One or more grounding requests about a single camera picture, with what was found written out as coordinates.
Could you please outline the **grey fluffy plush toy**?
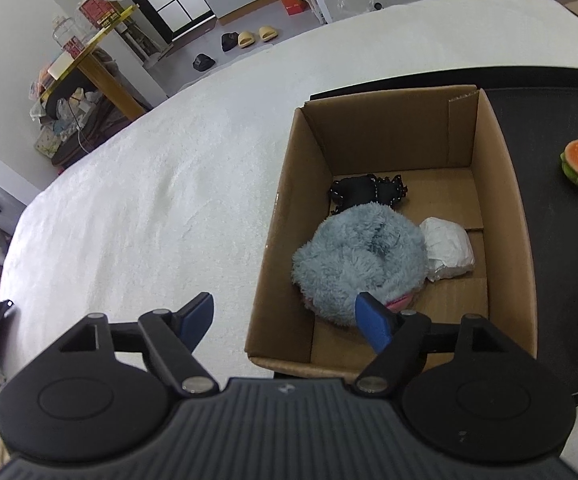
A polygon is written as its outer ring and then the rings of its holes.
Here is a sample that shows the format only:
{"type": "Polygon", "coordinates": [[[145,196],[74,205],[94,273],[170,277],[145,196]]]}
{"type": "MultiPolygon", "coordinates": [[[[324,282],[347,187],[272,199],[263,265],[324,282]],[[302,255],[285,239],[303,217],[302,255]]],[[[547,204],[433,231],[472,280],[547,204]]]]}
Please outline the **grey fluffy plush toy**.
{"type": "Polygon", "coordinates": [[[424,284],[428,252],[414,222],[375,203],[334,214],[292,256],[291,278],[305,307],[339,326],[354,326],[355,300],[369,292],[382,304],[424,284]]]}

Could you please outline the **white soft bundle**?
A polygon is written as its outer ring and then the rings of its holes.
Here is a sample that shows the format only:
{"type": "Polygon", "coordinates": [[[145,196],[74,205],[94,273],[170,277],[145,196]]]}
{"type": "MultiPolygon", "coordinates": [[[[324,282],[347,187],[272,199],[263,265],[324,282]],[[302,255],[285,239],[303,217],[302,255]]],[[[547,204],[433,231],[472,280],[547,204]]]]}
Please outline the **white soft bundle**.
{"type": "Polygon", "coordinates": [[[467,231],[458,223],[429,217],[420,223],[426,243],[430,282],[458,278],[474,270],[475,256],[467,231]]]}

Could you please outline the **black dotted fabric item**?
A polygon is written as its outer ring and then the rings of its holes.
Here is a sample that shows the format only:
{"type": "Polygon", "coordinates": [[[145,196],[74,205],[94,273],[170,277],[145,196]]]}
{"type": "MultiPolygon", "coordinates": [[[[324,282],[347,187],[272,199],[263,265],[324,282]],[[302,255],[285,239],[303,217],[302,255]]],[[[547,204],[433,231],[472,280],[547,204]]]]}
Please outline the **black dotted fabric item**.
{"type": "Polygon", "coordinates": [[[377,177],[375,174],[335,180],[328,189],[332,214],[339,214],[355,206],[376,203],[393,208],[408,194],[402,176],[377,177]]]}

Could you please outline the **brown cardboard box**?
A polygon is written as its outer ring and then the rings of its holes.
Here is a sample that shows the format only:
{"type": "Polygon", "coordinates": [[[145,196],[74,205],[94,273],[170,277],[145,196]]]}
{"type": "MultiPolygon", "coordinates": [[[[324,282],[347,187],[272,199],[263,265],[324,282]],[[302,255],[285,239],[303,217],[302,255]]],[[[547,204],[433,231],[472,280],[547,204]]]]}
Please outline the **brown cardboard box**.
{"type": "Polygon", "coordinates": [[[472,272],[426,284],[415,308],[437,323],[483,315],[537,350],[537,299],[528,226],[507,144],[486,93],[473,86],[384,90],[305,103],[293,117],[246,338],[257,366],[298,377],[353,380],[374,352],[351,327],[306,309],[292,256],[349,176],[401,176],[400,212],[465,228],[472,272]]]}

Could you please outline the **black shallow tray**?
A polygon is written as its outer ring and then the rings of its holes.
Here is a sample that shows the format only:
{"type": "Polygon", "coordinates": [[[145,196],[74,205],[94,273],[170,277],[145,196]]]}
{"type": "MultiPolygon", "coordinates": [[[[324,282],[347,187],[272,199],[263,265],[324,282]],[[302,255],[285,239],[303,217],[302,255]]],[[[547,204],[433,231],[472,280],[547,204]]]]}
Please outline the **black shallow tray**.
{"type": "Polygon", "coordinates": [[[538,359],[566,382],[578,404],[578,186],[559,155],[578,139],[578,68],[480,66],[438,70],[316,93],[473,84],[484,90],[516,170],[537,288],[538,359]]]}

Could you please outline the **yellow round side table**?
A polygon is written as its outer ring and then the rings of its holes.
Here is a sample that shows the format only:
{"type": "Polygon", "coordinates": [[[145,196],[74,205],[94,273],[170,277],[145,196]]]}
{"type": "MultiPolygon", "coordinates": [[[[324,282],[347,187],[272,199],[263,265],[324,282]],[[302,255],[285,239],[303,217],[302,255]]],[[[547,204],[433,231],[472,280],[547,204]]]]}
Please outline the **yellow round side table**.
{"type": "Polygon", "coordinates": [[[124,10],[118,18],[109,25],[104,26],[96,32],[86,44],[83,52],[73,58],[66,66],[63,73],[50,86],[42,92],[39,102],[45,105],[49,97],[57,90],[60,82],[72,73],[73,70],[80,70],[84,76],[96,86],[131,122],[146,114],[144,108],[129,94],[129,92],[111,75],[111,73],[98,61],[94,51],[98,44],[116,29],[119,24],[123,24],[138,9],[136,4],[132,4],[124,10]]]}

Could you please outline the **black slipper near beige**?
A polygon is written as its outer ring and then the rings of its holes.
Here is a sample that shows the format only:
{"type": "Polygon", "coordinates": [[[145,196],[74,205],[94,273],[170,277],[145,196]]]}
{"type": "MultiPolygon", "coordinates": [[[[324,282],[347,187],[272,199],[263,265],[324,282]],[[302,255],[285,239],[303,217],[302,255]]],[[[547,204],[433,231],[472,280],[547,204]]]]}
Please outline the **black slipper near beige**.
{"type": "Polygon", "coordinates": [[[220,46],[224,52],[229,52],[230,50],[237,47],[239,44],[239,34],[238,32],[226,32],[220,37],[220,46]]]}

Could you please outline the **left beige slipper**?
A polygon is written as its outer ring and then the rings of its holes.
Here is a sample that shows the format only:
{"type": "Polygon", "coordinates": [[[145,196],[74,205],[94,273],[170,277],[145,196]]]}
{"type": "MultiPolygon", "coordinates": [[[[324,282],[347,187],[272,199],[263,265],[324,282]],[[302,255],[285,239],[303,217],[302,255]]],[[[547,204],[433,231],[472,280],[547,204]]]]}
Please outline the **left beige slipper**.
{"type": "Polygon", "coordinates": [[[238,47],[245,49],[255,44],[256,38],[253,32],[240,32],[238,35],[238,47]]]}

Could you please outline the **right beige slipper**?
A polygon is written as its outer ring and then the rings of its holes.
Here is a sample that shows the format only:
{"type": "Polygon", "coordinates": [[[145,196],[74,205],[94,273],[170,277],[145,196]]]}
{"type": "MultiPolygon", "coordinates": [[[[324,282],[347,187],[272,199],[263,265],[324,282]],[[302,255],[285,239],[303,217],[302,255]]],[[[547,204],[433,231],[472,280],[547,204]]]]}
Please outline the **right beige slipper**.
{"type": "Polygon", "coordinates": [[[272,41],[278,37],[278,30],[272,26],[262,26],[258,30],[258,36],[263,42],[272,41]]]}

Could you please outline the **clear glass jar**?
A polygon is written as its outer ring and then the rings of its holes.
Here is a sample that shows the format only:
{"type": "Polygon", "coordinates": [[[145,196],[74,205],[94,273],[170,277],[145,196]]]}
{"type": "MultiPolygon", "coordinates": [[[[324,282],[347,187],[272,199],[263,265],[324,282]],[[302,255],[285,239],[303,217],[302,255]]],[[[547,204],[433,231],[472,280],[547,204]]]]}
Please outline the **clear glass jar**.
{"type": "Polygon", "coordinates": [[[82,54],[85,50],[82,33],[72,18],[62,15],[56,16],[52,21],[52,26],[54,26],[52,31],[54,41],[64,52],[71,55],[72,58],[77,58],[82,54]]]}

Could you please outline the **red box on table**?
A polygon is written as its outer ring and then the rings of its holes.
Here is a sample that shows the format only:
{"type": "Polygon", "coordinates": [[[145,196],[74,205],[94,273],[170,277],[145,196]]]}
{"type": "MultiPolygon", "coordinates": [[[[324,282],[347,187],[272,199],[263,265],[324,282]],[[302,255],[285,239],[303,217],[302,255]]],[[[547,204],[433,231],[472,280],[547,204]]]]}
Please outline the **red box on table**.
{"type": "Polygon", "coordinates": [[[105,28],[120,14],[108,0],[83,0],[78,6],[80,14],[95,28],[105,28]]]}

